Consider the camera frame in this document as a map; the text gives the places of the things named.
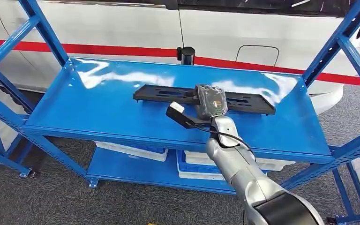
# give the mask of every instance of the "shelf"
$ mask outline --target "shelf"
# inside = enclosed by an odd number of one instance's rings
[[[87,175],[101,180],[235,194],[234,189],[223,180],[180,178],[177,171],[176,150],[169,150],[166,161],[159,162],[96,148]]]
[[[204,151],[208,134],[186,130],[165,111],[169,103],[133,100],[144,84],[263,95],[275,115],[229,111],[240,136],[260,158],[311,163],[333,160],[299,75],[100,59],[70,58],[23,129],[35,134]],[[193,106],[185,113],[195,116]]]

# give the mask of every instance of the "black plastic tray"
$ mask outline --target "black plastic tray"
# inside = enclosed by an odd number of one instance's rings
[[[229,110],[247,113],[275,114],[275,108],[263,96],[225,92]],[[199,105],[197,92],[192,88],[175,88],[146,84],[133,94],[135,100],[158,102],[177,102],[189,105]]]

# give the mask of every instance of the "white car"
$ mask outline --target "white car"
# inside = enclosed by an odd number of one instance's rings
[[[160,51],[154,49],[191,46],[200,57],[295,69],[308,67],[350,7],[349,0],[38,2],[61,43],[76,44],[70,56],[178,63],[172,57],[114,55],[109,46],[153,48],[147,49],[152,55]],[[0,40],[26,20],[17,1],[0,0]],[[19,88],[43,92],[60,66],[38,44],[44,40],[37,30],[23,41],[22,51],[12,51],[0,70]],[[360,52],[360,28],[351,42]],[[87,45],[106,47],[92,51]],[[324,72],[356,75],[342,52]],[[319,114],[340,101],[343,84],[315,81],[308,92]]]

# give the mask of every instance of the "robotic arm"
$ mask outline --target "robotic arm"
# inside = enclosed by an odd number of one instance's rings
[[[166,115],[184,126],[210,132],[206,152],[225,180],[234,187],[245,209],[248,225],[323,225],[314,207],[268,178],[258,167],[251,148],[238,136],[234,121],[225,116],[227,103],[222,89],[197,86],[200,106],[196,119],[183,114],[173,102]]]

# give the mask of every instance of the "floor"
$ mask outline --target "floor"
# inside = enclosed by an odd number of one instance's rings
[[[34,100],[40,97],[28,96]],[[345,86],[341,102],[319,119],[329,144],[340,145],[360,134],[360,87]],[[93,142],[51,141],[87,167]],[[32,149],[25,163],[40,172],[37,178],[21,179],[17,172],[0,165],[0,225],[243,224],[242,207],[235,196],[111,181],[90,189],[84,180],[37,148]],[[306,166],[286,166],[269,176],[282,182]],[[351,179],[344,168],[340,171],[354,208],[360,212]],[[345,212],[331,173],[294,192],[310,201],[324,218]]]

